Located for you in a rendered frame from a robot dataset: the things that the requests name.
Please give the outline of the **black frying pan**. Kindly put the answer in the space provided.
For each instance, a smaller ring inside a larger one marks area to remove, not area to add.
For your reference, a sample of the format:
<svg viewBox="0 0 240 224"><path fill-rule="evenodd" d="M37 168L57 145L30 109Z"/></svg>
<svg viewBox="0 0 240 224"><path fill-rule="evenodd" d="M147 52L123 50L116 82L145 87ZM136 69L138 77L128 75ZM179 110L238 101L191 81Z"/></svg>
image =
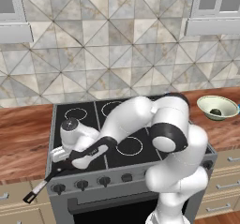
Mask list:
<svg viewBox="0 0 240 224"><path fill-rule="evenodd" d="M63 172L65 170L72 170L72 169L73 169L72 161L69 158L55 163L52 166L52 170L47 175L47 177L43 181L41 181L32 191L30 191L22 200L30 204L36 198L39 192L45 186L47 186L47 184L51 181L52 178L54 178L60 172Z"/></svg>

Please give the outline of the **black stove knob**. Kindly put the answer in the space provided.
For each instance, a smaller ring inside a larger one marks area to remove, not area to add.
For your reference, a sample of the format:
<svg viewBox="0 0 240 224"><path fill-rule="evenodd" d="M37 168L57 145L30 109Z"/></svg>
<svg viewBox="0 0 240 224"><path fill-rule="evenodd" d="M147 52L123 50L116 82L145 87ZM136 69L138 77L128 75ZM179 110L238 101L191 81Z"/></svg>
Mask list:
<svg viewBox="0 0 240 224"><path fill-rule="evenodd" d="M52 191L60 195L63 191L66 190L66 186L62 184L57 184L52 187Z"/></svg>
<svg viewBox="0 0 240 224"><path fill-rule="evenodd" d="M86 180L80 180L75 183L75 187L79 188L81 191L85 191L85 189L88 187L88 182Z"/></svg>
<svg viewBox="0 0 240 224"><path fill-rule="evenodd" d="M202 166L207 169L210 170L213 167L213 161L212 160L206 160Z"/></svg>
<svg viewBox="0 0 240 224"><path fill-rule="evenodd" d="M98 183L106 187L111 182L111 178L108 176L102 176L98 179Z"/></svg>

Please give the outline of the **pale green bowl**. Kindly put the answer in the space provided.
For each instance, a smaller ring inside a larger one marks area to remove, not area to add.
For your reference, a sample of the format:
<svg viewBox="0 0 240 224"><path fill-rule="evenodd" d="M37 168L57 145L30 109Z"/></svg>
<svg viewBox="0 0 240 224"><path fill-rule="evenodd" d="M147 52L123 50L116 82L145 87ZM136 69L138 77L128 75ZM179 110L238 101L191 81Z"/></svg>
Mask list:
<svg viewBox="0 0 240 224"><path fill-rule="evenodd" d="M197 106L208 119L213 121L223 121L240 113L240 108L234 101L220 96L200 97L197 100ZM212 109L219 109L221 116L210 113Z"/></svg>

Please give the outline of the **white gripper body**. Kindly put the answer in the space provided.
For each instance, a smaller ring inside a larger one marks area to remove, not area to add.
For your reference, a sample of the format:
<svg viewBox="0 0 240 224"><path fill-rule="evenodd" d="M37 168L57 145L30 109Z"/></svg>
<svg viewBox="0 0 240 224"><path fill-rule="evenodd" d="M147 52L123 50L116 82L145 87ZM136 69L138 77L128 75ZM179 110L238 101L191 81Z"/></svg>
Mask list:
<svg viewBox="0 0 240 224"><path fill-rule="evenodd" d="M51 157L52 157L52 161L54 163L65 160L69 157L71 150L64 148L63 146L54 148L51 151Z"/></svg>

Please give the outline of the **white wall cupboard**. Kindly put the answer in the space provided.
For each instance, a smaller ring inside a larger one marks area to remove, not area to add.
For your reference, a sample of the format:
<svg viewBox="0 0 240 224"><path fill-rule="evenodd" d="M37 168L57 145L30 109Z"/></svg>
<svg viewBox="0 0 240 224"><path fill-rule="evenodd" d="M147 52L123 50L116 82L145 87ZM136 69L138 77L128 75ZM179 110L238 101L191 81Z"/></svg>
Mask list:
<svg viewBox="0 0 240 224"><path fill-rule="evenodd" d="M192 0L185 35L240 35L240 0Z"/></svg>
<svg viewBox="0 0 240 224"><path fill-rule="evenodd" d="M23 0L0 0L0 44L33 42Z"/></svg>

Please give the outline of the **beige cupboard door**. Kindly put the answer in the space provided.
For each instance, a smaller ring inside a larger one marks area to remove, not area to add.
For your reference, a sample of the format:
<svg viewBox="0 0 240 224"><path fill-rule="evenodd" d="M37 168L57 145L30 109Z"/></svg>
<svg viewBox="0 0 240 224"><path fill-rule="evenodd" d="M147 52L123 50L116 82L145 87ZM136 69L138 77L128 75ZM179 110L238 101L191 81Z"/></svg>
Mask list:
<svg viewBox="0 0 240 224"><path fill-rule="evenodd" d="M49 204L0 214L0 224L56 224Z"/></svg>

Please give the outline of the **beige drawer front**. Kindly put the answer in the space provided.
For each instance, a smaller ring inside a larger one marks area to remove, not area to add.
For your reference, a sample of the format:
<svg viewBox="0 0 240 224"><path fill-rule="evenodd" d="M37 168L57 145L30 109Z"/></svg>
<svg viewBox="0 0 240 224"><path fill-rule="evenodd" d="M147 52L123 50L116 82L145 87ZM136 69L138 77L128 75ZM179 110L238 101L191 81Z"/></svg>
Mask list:
<svg viewBox="0 0 240 224"><path fill-rule="evenodd" d="M213 216L217 216L217 215L230 213L233 211L234 206L237 204L237 201L238 201L237 196L214 199L214 200L205 200L201 203L201 205L199 207L198 213L196 215L196 219L213 217ZM231 204L232 207L224 209L224 210L220 210L217 212L207 212L206 211L207 207L209 207L209 208L220 207L220 206L224 206L228 202Z"/></svg>
<svg viewBox="0 0 240 224"><path fill-rule="evenodd" d="M34 180L0 186L0 197L3 197L5 193L8 194L6 199L0 200L0 212L30 209L50 204L46 188L43 188L30 204L23 201L23 198L39 183L40 180Z"/></svg>
<svg viewBox="0 0 240 224"><path fill-rule="evenodd" d="M233 158L240 157L240 149L232 149L232 150L218 152L217 161L214 167L215 172L240 166L240 161L230 162L227 159L228 157L233 157Z"/></svg>
<svg viewBox="0 0 240 224"><path fill-rule="evenodd" d="M212 176L207 189L205 190L204 197L210 198L218 195L223 195L224 193L232 193L235 191L240 191L240 187L232 187L225 189L217 189L216 185L219 184L221 186L225 186L228 184L236 183L240 180L240 172L236 173L227 173L219 176Z"/></svg>

